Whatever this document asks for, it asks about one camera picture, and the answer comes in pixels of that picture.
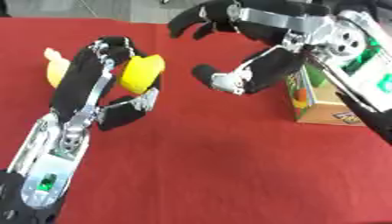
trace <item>yellow rubber duck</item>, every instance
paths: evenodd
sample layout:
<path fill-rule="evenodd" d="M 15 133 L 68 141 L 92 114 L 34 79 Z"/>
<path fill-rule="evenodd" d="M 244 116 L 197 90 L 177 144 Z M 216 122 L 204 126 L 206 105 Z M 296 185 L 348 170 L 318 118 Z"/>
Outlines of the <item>yellow rubber duck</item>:
<path fill-rule="evenodd" d="M 52 48 L 46 48 L 44 55 L 49 60 L 46 77 L 51 86 L 56 88 L 67 72 L 71 62 L 68 59 L 64 59 L 61 53 Z M 157 76 L 164 70 L 165 61 L 158 54 L 145 58 L 133 56 L 118 80 L 124 88 L 140 95 L 151 86 Z"/>

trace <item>small box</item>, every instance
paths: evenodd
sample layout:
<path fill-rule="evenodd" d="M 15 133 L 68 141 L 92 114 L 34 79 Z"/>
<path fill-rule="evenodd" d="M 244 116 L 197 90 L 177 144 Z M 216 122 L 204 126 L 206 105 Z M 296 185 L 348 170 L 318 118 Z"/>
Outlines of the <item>small box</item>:
<path fill-rule="evenodd" d="M 336 87 L 316 67 L 306 64 L 287 77 L 286 84 L 297 122 L 364 125 L 339 99 Z"/>

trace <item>red fabric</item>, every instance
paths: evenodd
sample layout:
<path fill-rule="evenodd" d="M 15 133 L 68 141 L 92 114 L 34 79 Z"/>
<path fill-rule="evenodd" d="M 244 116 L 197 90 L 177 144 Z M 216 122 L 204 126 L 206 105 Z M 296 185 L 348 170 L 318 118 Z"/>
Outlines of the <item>red fabric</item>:
<path fill-rule="evenodd" d="M 60 224 L 392 221 L 392 150 L 370 130 L 294 123 L 283 84 L 236 97 L 190 75 L 202 62 L 228 71 L 263 48 L 256 42 L 170 39 L 164 25 L 105 19 L 11 18 L 0 27 L 0 167 L 48 111 L 46 47 L 71 58 L 98 36 L 128 35 L 167 63 L 152 113 L 93 129 Z"/>

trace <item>robotic arm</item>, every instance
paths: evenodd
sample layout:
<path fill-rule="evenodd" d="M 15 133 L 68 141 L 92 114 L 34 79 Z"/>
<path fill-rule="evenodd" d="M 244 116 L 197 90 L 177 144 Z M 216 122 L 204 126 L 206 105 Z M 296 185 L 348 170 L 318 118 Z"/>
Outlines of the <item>robotic arm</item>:
<path fill-rule="evenodd" d="M 193 69 L 209 88 L 235 95 L 256 93 L 310 61 L 338 88 L 343 102 L 392 144 L 392 39 L 375 22 L 375 2 L 342 1 L 332 15 L 319 4 L 215 0 L 183 12 L 168 27 L 177 38 L 204 23 L 196 39 L 214 31 L 239 32 L 272 45 L 230 73 L 209 65 Z"/>
<path fill-rule="evenodd" d="M 129 38 L 105 37 L 74 57 L 54 92 L 50 112 L 34 124 L 8 169 L 0 171 L 0 223 L 54 223 L 88 149 L 92 124 L 110 130 L 153 109 L 159 73 L 135 69 L 132 61 L 140 56 L 145 55 Z M 124 96 L 108 106 L 100 105 L 99 100 L 115 83 L 112 70 L 128 60 L 118 79 L 128 84 L 144 81 L 139 88 L 144 91 L 138 97 Z M 149 77 L 137 77 L 136 70 Z"/>

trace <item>gray background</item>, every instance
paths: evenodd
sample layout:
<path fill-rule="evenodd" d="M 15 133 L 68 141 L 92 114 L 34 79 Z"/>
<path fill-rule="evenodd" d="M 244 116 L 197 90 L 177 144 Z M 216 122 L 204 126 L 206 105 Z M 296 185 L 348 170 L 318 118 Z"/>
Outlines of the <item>gray background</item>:
<path fill-rule="evenodd" d="M 206 0 L 6 0 L 13 17 L 114 18 L 167 23 L 179 12 Z"/>

